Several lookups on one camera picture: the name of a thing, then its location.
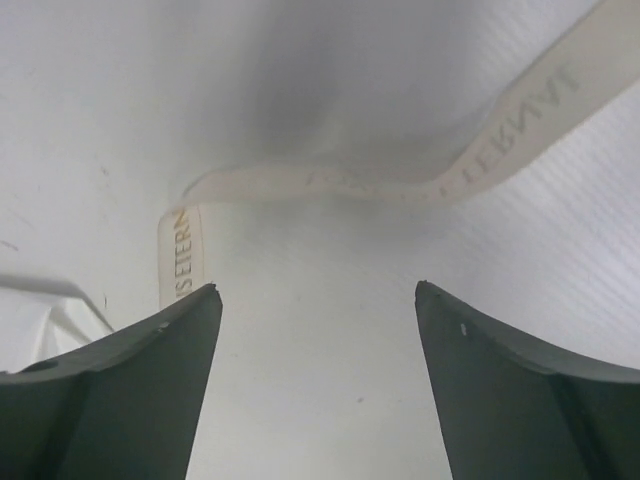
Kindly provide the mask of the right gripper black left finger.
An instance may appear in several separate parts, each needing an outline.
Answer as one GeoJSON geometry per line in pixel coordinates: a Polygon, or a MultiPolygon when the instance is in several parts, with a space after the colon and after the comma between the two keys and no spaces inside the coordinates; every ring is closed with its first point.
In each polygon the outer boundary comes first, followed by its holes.
{"type": "Polygon", "coordinates": [[[185,478],[221,318],[207,284],[84,347],[2,373],[2,478],[185,478]]]}

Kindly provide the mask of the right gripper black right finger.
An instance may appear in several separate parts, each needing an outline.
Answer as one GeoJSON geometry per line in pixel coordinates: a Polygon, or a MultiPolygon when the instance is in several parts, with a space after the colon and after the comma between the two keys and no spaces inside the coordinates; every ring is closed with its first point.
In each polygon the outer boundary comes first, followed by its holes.
{"type": "Polygon", "coordinates": [[[427,281],[415,308],[453,478],[638,478],[638,370],[552,345],[427,281]]]}

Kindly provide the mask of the cream printed ribbon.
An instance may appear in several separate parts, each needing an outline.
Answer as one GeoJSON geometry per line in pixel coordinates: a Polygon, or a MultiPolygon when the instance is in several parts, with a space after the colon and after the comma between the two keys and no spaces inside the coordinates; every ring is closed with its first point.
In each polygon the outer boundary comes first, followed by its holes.
{"type": "Polygon", "coordinates": [[[343,145],[308,161],[214,169],[191,182],[158,224],[159,304],[211,279],[208,205],[316,196],[440,206],[524,169],[639,79],[639,5],[600,1],[513,80],[481,117],[439,139],[343,145]]]}

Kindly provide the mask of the translucent white wrapping paper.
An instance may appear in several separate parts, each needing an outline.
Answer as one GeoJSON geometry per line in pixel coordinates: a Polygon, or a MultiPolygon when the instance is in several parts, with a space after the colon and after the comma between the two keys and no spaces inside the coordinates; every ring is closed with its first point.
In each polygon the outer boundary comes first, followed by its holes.
{"type": "Polygon", "coordinates": [[[88,296],[63,280],[1,275],[1,370],[15,373],[114,332],[88,296]]]}

